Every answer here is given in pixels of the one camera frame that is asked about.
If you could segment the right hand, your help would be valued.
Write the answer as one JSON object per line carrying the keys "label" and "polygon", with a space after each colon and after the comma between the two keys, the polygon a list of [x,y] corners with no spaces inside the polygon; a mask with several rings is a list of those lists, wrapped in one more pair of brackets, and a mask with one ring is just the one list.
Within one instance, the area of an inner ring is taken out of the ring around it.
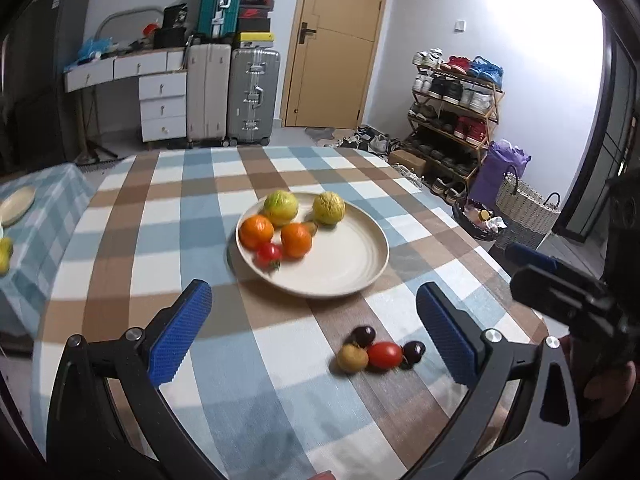
{"label": "right hand", "polygon": [[638,384],[638,366],[634,361],[615,365],[596,374],[580,359],[587,356],[582,343],[572,335],[560,338],[574,382],[578,411],[582,418],[609,418],[629,401]]}

